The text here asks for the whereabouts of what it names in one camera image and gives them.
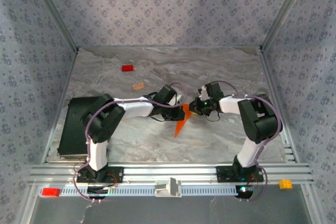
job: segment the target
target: floor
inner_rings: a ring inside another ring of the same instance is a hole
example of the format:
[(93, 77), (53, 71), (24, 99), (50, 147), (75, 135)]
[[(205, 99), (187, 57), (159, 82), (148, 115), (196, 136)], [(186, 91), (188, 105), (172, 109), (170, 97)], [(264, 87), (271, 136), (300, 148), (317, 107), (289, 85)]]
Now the floor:
[[(133, 72), (121, 66), (133, 64)], [(52, 137), (48, 162), (62, 162), (57, 155), (67, 104), (73, 97), (109, 93), (117, 98), (137, 98), (159, 91), (165, 83), (187, 86), (188, 101), (197, 89), (214, 80), (226, 80), (241, 94), (268, 93), (255, 47), (109, 47), (80, 49), (70, 77), (61, 114)], [(134, 91), (133, 84), (145, 88)], [(234, 93), (222, 85), (225, 95)], [(209, 119), (216, 119), (216, 114)], [(245, 133), (239, 116), (225, 114), (218, 122), (193, 114), (174, 138), (176, 122), (151, 118), (122, 120), (109, 141), (110, 162), (230, 162), (240, 151)], [(260, 156), (263, 162), (284, 162), (281, 136)]]

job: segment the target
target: small wooden block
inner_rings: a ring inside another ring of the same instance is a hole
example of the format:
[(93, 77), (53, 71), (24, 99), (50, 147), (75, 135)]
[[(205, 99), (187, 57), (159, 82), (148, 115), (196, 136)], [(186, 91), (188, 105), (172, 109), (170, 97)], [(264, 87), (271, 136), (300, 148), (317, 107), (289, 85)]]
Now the small wooden block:
[(139, 89), (143, 89), (145, 87), (145, 84), (143, 82), (140, 82), (138, 84), (134, 84), (133, 85), (133, 89), (134, 90), (139, 90)]

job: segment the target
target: enclosure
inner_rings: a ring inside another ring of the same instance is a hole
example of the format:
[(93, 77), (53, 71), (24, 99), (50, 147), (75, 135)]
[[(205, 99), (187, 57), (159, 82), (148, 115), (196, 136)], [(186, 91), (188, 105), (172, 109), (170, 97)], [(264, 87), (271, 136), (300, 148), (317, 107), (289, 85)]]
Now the enclosure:
[[(1, 223), (336, 223), (336, 0), (1, 0), (1, 13)], [(108, 143), (109, 166), (124, 167), (120, 197), (78, 197), (69, 182), (85, 143), (76, 158), (59, 154), (72, 98), (138, 98), (179, 82), (189, 103), (216, 80), (267, 94), (281, 115), (259, 159), (262, 199), (239, 202), (234, 183), (217, 183), (216, 166), (232, 163), (246, 135), (239, 115), (212, 122), (216, 113), (192, 114), (177, 137), (176, 122), (122, 120)], [(170, 177), (185, 197), (151, 197)], [(293, 189), (279, 190), (281, 179)], [(60, 197), (42, 197), (44, 187)]]

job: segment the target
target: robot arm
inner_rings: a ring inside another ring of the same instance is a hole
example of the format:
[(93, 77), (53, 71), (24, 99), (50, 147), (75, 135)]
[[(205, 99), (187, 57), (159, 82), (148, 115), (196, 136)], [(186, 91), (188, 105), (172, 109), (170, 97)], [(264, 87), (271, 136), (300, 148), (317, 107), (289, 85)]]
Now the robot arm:
[[(204, 85), (199, 90), (201, 96), (193, 101), (189, 108), (199, 115), (210, 115), (212, 111), (233, 113), (241, 116), (247, 135), (243, 148), (234, 159), (236, 173), (254, 167), (257, 158), (264, 149), (264, 141), (272, 137), (278, 128), (274, 111), (257, 99), (224, 96), (218, 82)], [(260, 98), (269, 102), (267, 95)]]
[[(90, 140), (90, 160), (89, 167), (92, 172), (98, 172), (107, 165), (107, 145), (108, 140), (116, 130), (121, 119), (132, 118), (135, 116), (162, 115), (166, 121), (180, 121), (184, 119), (184, 112), (181, 107), (163, 108), (161, 106), (148, 103), (155, 101), (160, 104), (169, 105), (169, 102), (177, 95), (176, 91), (165, 85), (159, 92), (144, 95), (138, 99), (118, 99), (112, 98), (108, 94), (100, 96), (92, 104), (88, 111), (82, 116), (82, 123), (86, 126), (92, 115), (105, 104), (112, 101), (123, 101), (113, 104), (103, 110), (92, 121), (89, 127)], [(141, 102), (127, 103), (129, 100), (140, 100)]]

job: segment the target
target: patterned wallpaper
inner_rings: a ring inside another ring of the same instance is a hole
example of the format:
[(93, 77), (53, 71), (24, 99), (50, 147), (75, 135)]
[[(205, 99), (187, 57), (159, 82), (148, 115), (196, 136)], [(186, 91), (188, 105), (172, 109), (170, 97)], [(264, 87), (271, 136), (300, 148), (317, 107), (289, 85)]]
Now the patterned wallpaper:
[(78, 47), (259, 45), (283, 0), (53, 0)]
[(0, 0), (0, 223), (40, 162), (73, 52), (40, 0)]
[(336, 0), (297, 0), (266, 57), (301, 161), (336, 223)]

